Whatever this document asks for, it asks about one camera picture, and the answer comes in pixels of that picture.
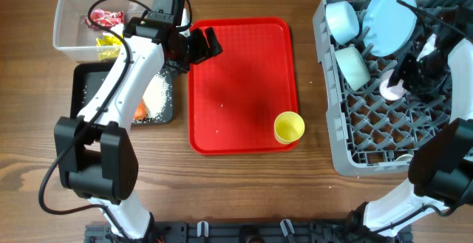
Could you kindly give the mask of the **pink cup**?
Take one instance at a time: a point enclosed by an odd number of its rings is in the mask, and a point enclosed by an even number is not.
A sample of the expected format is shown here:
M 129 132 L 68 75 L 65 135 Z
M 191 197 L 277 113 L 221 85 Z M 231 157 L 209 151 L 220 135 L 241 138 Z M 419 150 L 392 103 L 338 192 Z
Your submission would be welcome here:
M 389 101 L 396 101 L 402 98 L 406 94 L 405 88 L 403 88 L 404 82 L 400 80 L 397 85 L 388 87 L 389 79 L 393 74 L 394 70 L 386 71 L 380 78 L 379 92 L 381 96 Z

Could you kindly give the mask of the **light blue plate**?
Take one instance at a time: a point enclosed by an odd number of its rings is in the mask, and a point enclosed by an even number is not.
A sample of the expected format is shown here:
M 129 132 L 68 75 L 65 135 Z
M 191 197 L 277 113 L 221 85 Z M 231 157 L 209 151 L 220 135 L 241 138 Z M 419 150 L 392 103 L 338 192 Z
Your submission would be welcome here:
M 415 0 L 401 0 L 416 7 Z M 398 0 L 371 0 L 363 19 L 365 47 L 372 45 L 370 53 L 384 57 L 397 52 L 410 38 L 417 23 L 417 16 Z

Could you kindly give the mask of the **green bowl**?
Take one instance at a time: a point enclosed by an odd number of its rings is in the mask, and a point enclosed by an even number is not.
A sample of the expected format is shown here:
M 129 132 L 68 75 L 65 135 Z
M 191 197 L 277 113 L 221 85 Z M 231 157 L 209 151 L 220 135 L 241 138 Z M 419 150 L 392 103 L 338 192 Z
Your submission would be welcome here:
M 370 80 L 367 66 L 355 47 L 339 49 L 335 51 L 335 57 L 342 75 L 352 90 L 359 90 Z

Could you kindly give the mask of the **white rice pile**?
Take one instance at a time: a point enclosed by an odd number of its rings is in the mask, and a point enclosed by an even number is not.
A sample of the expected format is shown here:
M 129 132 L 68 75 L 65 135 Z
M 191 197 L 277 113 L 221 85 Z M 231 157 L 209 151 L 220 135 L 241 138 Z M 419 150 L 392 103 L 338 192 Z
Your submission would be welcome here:
M 161 122 L 164 118 L 167 101 L 170 99 L 170 85 L 164 73 L 156 74 L 149 83 L 144 95 L 143 103 L 146 107 L 147 118 L 154 122 Z

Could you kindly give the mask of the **light blue bowl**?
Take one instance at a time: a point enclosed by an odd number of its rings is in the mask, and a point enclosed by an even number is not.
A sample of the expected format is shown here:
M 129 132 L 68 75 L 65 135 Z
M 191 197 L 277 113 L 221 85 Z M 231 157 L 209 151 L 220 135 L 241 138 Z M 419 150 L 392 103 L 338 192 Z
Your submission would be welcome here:
M 325 16 L 330 32 L 338 44 L 346 44 L 359 34 L 358 17 L 347 1 L 328 4 Z

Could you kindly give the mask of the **orange carrot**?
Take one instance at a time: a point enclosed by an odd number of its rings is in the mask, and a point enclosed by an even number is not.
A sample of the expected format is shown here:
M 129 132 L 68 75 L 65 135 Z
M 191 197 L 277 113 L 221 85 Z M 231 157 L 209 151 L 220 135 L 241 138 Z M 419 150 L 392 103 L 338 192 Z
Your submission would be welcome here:
M 143 119 L 146 118 L 146 116 L 147 116 L 146 106 L 145 106 L 144 102 L 141 101 L 138 104 L 138 107 L 135 111 L 134 119 L 135 120 L 143 120 Z

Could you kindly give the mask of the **yellow wrapper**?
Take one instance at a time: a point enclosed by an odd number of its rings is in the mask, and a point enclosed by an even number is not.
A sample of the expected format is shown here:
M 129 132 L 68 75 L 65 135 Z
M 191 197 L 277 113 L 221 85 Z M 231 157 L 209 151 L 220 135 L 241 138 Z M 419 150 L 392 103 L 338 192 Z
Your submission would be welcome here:
M 96 38 L 98 50 L 98 60 L 105 61 L 117 58 L 120 54 L 121 41 L 115 35 L 104 32 L 102 36 Z

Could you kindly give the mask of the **red foil wrapper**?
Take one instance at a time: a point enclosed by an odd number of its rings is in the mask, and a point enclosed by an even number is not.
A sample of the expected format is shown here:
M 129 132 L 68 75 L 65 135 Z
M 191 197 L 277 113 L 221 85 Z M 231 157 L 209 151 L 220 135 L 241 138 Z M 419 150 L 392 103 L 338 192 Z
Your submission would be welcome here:
M 90 16 L 95 23 L 107 28 L 125 23 L 125 13 L 123 11 L 112 12 L 95 9 L 91 12 Z

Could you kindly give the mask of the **yellow cup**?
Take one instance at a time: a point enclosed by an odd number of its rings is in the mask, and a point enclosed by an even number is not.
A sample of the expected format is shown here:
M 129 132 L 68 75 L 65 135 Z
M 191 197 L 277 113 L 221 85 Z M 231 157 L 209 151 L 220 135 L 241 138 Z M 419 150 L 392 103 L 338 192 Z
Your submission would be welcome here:
M 296 112 L 283 112 L 274 120 L 274 137 L 278 143 L 288 145 L 299 140 L 305 132 L 305 123 Z

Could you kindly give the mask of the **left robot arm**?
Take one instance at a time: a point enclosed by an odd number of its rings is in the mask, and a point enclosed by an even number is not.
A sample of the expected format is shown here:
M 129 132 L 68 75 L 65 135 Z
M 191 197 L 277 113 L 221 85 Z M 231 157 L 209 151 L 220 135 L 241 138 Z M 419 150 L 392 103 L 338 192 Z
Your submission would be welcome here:
M 88 208 L 102 212 L 118 242 L 164 240 L 135 192 L 138 161 L 129 130 L 164 66 L 187 72 L 222 52 L 213 30 L 193 29 L 191 23 L 189 0 L 153 0 L 118 33 L 119 56 L 93 99 L 77 117 L 62 117 L 55 125 L 57 157 L 50 170 Z

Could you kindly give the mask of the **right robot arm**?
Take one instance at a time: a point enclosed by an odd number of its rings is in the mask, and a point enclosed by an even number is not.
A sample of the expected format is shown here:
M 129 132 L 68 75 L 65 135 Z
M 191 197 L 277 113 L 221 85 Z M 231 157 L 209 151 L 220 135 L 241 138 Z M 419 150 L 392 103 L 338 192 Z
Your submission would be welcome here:
M 452 76 L 450 122 L 412 158 L 408 177 L 387 195 L 364 202 L 346 218 L 343 242 L 382 242 L 431 214 L 447 217 L 472 204 L 472 9 L 461 7 L 452 32 L 440 38 L 439 49 L 448 50 Z

